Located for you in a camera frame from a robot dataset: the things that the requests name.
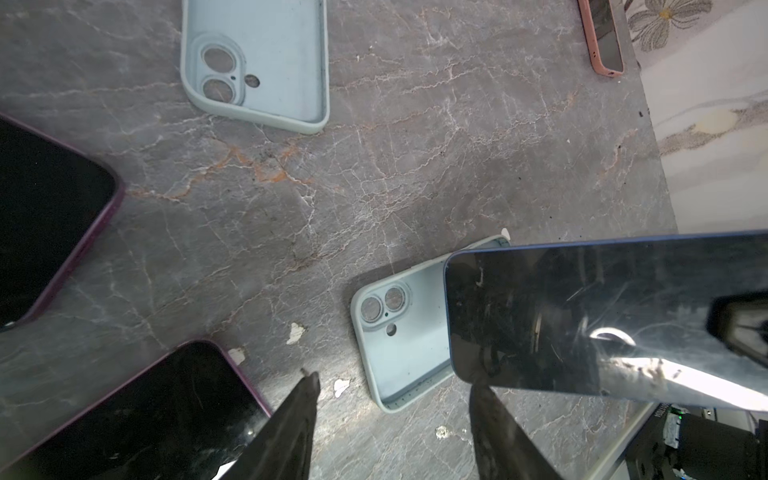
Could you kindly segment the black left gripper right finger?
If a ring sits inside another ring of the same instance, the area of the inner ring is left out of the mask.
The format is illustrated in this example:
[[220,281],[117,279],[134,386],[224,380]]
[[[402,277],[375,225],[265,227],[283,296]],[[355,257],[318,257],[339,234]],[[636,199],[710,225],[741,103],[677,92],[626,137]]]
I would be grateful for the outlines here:
[[489,386],[472,385],[469,415],[480,479],[561,479]]

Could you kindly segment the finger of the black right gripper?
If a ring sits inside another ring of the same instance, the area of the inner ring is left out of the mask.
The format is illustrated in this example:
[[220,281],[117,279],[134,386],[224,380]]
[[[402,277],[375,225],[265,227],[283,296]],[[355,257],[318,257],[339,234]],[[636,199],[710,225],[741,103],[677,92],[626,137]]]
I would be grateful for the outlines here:
[[732,352],[767,367],[766,292],[716,298],[706,330]]

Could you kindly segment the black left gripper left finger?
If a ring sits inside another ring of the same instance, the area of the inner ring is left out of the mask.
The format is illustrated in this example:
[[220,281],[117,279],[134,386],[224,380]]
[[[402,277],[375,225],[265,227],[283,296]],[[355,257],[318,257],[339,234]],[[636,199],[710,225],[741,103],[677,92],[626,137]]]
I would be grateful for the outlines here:
[[222,479],[308,479],[319,374],[303,372],[290,394]]

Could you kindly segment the blue-edged black phone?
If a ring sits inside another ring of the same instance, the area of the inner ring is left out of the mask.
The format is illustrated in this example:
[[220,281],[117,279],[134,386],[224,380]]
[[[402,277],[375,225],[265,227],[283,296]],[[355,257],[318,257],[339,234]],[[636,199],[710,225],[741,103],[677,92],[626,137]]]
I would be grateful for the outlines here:
[[444,285],[467,383],[767,408],[767,367],[706,330],[716,298],[767,293],[763,231],[467,250]]

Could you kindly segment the pink phone case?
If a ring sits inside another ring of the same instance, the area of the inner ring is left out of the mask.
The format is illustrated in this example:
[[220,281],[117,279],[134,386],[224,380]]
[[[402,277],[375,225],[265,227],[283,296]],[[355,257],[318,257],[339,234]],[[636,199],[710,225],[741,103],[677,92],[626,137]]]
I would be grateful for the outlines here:
[[579,12],[594,71],[617,78],[625,70],[613,8],[609,0],[579,0]]

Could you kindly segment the light blue case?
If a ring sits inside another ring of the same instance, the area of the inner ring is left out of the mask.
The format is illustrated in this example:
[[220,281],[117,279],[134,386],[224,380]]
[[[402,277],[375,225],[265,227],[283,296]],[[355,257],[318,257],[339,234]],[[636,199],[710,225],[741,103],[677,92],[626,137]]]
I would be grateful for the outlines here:
[[323,1],[185,1],[180,77],[218,116],[300,134],[330,116]]

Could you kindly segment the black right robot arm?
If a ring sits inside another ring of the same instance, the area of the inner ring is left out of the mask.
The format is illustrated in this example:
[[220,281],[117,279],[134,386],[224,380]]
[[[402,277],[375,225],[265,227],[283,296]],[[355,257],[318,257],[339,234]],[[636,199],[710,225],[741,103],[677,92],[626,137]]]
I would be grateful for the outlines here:
[[[714,303],[707,331],[741,358],[767,367],[767,293]],[[672,405],[659,406],[627,447],[630,479],[765,479],[767,421],[745,430]]]

